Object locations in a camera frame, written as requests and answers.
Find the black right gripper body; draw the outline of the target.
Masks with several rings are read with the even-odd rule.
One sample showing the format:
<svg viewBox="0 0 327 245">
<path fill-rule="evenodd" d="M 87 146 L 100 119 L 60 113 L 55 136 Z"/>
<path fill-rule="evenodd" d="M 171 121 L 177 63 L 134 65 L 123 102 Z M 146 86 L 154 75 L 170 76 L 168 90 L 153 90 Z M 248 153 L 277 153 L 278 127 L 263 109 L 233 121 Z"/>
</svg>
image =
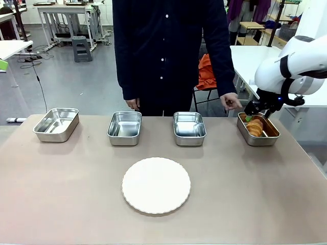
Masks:
<svg viewBox="0 0 327 245">
<path fill-rule="evenodd" d="M 257 89 L 257 95 L 259 96 L 257 101 L 251 100 L 244 109 L 245 113 L 259 113 L 263 110 L 268 110 L 271 113 L 279 111 L 283 104 L 283 98 L 280 94 Z"/>
</svg>

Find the person left hand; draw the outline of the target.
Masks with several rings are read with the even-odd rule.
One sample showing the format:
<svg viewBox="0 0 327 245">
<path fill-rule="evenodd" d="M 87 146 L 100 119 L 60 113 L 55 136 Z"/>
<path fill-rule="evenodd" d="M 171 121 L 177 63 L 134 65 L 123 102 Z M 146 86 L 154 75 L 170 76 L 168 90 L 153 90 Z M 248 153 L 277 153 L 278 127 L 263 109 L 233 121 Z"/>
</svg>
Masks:
<svg viewBox="0 0 327 245">
<path fill-rule="evenodd" d="M 221 103 L 225 110 L 234 110 L 242 108 L 241 102 L 236 93 L 227 93 L 220 96 Z"/>
</svg>

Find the person right hand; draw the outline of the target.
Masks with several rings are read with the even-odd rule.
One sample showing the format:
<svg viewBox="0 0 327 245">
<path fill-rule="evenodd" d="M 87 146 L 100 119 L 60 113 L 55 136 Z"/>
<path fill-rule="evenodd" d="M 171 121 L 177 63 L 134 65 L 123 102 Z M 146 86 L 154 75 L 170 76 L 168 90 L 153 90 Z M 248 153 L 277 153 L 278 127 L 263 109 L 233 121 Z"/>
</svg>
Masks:
<svg viewBox="0 0 327 245">
<path fill-rule="evenodd" d="M 127 106 L 132 110 L 139 111 L 140 108 L 139 98 L 132 99 L 132 100 L 125 100 L 125 102 Z"/>
</svg>

